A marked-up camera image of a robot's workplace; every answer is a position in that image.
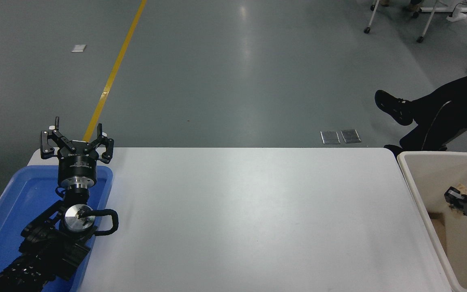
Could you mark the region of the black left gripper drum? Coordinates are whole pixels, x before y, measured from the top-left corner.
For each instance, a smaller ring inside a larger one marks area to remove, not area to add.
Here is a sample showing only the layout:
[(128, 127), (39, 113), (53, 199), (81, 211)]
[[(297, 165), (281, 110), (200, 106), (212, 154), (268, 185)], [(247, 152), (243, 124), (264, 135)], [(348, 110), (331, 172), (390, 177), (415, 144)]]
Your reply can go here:
[(79, 177), (86, 183), (95, 184), (98, 152), (85, 141), (72, 141), (72, 144), (75, 152), (67, 146), (59, 147), (58, 183), (69, 184), (74, 182), (74, 177)]

